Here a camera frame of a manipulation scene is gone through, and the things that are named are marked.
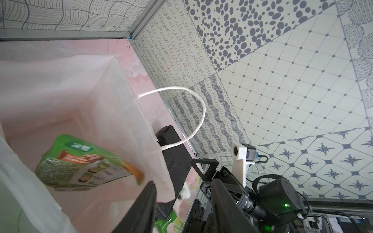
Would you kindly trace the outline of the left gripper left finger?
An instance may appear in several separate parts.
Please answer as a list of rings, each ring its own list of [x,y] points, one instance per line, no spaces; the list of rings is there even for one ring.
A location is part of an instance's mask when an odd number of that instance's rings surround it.
[[[155,221],[156,186],[149,181],[113,233],[152,233]]]

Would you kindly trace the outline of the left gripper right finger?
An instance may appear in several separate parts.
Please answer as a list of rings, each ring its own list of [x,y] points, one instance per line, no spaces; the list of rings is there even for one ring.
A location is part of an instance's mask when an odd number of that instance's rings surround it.
[[[213,213],[205,225],[206,233],[257,233],[258,230],[237,207],[220,180],[212,181]]]

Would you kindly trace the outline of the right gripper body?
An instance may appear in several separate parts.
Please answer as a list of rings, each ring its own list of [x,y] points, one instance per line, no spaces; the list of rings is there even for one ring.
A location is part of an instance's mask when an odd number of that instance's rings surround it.
[[[227,189],[237,207],[247,216],[259,216],[259,199],[257,194],[248,187],[243,187],[234,175],[222,167],[212,179],[220,180]]]

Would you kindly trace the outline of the green orange soup packet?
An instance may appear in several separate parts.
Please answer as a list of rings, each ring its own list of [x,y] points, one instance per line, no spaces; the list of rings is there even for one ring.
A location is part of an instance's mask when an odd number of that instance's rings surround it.
[[[59,135],[42,155],[35,174],[55,191],[88,191],[133,175],[138,185],[144,173],[111,152],[78,137]]]

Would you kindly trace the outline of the white pipe elbow fitting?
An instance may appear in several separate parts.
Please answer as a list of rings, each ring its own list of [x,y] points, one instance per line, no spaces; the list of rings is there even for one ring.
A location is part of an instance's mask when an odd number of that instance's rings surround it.
[[[190,192],[189,186],[187,182],[184,182],[183,187],[180,190],[177,198],[183,201],[183,200],[189,199],[190,197],[191,197],[191,192]]]

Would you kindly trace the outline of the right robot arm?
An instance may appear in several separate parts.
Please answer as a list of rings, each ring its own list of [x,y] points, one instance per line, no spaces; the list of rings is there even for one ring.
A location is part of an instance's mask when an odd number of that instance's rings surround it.
[[[326,210],[312,210],[304,195],[286,178],[264,175],[272,182],[259,186],[262,177],[244,185],[245,168],[252,161],[234,160],[232,171],[217,171],[217,160],[193,159],[193,168],[201,176],[202,193],[212,204],[207,220],[195,218],[189,223],[191,233],[290,233],[292,222],[308,217],[325,218]]]

